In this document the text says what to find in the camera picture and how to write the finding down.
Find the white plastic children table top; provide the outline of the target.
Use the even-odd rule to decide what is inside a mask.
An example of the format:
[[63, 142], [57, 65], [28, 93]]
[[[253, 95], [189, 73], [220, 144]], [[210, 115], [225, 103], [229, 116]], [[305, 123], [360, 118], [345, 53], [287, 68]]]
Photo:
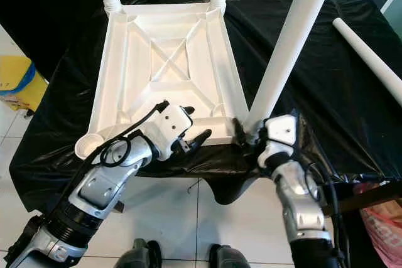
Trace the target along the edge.
[[124, 5], [110, 13], [88, 131], [74, 151], [85, 159], [156, 104], [193, 107], [187, 137], [232, 144], [249, 115], [223, 13], [209, 3]]

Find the black plastic table cover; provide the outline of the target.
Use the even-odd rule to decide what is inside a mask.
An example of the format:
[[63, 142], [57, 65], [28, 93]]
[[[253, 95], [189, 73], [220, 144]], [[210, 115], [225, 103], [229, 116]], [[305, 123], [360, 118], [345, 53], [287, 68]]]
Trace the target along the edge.
[[[292, 0], [226, 1], [224, 22], [252, 102]], [[402, 105], [334, 28], [337, 18], [402, 78], [402, 38], [374, 2], [326, 0], [274, 113], [298, 111], [301, 147], [325, 161], [336, 182], [402, 180]], [[88, 130], [107, 24], [98, 8], [73, 30], [9, 162], [9, 179], [28, 211], [51, 210], [80, 167], [73, 147]]]

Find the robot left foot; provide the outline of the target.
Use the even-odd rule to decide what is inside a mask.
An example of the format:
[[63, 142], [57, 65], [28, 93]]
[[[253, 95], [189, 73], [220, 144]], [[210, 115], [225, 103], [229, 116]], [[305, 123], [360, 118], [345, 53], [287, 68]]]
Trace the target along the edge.
[[128, 268], [163, 268], [163, 254], [157, 240], [135, 239], [129, 251]]

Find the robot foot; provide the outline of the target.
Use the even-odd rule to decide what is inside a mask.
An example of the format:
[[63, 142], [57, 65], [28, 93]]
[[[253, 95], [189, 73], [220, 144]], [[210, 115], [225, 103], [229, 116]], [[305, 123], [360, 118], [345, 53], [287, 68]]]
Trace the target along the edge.
[[135, 239], [129, 251], [128, 268], [163, 268], [163, 254], [157, 240]]
[[209, 250], [209, 268], [251, 268], [241, 251], [230, 245], [213, 244]]

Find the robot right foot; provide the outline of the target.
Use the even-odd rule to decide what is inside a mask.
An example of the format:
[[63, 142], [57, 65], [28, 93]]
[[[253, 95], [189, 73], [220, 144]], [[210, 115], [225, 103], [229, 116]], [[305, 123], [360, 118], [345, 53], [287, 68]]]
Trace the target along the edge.
[[230, 245], [213, 244], [209, 250], [209, 268], [251, 268], [241, 251]]

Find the pink plastic bag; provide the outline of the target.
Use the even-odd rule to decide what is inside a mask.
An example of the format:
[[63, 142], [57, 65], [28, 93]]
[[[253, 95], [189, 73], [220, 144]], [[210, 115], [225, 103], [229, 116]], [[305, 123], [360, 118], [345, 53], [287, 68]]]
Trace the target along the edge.
[[388, 268], [402, 268], [402, 197], [359, 211], [371, 244]]

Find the yellow bin with blue band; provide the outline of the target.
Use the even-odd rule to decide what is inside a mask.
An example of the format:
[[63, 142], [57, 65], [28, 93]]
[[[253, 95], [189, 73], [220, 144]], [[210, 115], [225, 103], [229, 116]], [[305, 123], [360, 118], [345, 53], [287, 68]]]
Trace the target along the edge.
[[48, 84], [27, 56], [0, 57], [0, 98], [12, 110], [37, 111]]

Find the black door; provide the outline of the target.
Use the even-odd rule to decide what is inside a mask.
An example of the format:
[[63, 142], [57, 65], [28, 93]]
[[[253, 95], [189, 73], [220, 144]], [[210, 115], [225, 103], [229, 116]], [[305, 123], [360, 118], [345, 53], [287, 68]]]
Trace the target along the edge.
[[103, 0], [0, 1], [3, 29], [46, 80], [80, 36], [106, 15]]

